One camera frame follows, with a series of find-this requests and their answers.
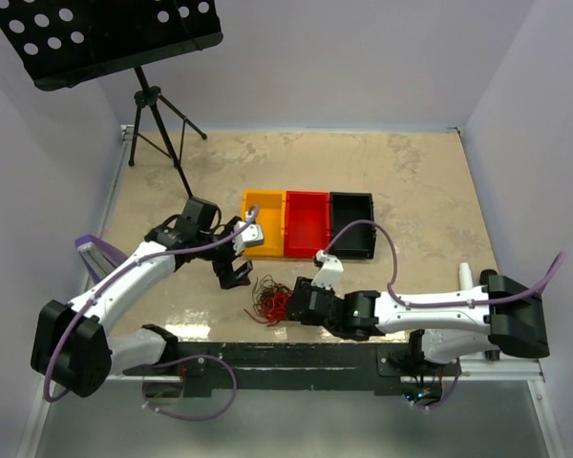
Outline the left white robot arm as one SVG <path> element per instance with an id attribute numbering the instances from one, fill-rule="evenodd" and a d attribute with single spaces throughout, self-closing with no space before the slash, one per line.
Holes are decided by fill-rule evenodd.
<path id="1" fill-rule="evenodd" d="M 178 340 L 159 326 L 144 325 L 118 339 L 109 334 L 148 290 L 192 260 L 210 262 L 223 290 L 250 283 L 252 263 L 233 263 L 245 248 L 264 241 L 256 221 L 260 208 L 251 206 L 243 217 L 217 230 L 212 223 L 220 211 L 207 200 L 188 199 L 181 213 L 152 228 L 135 252 L 91 289 L 68 302 L 50 301 L 42 307 L 31 367 L 44 377 L 47 402 L 59 399 L 51 393 L 52 384 L 84 398 L 108 376 L 130 368 L 148 365 L 158 374 L 168 374 L 177 367 Z"/>

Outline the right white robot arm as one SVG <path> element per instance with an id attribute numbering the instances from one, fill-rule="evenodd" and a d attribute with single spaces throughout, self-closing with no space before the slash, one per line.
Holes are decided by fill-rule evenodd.
<path id="1" fill-rule="evenodd" d="M 452 293 L 392 296 L 360 290 L 344 297 L 300 277 L 286 317 L 356 342 L 408 331 L 414 345 L 406 362 L 419 375 L 486 351 L 523 359 L 550 354 L 541 294 L 502 275 Z"/>

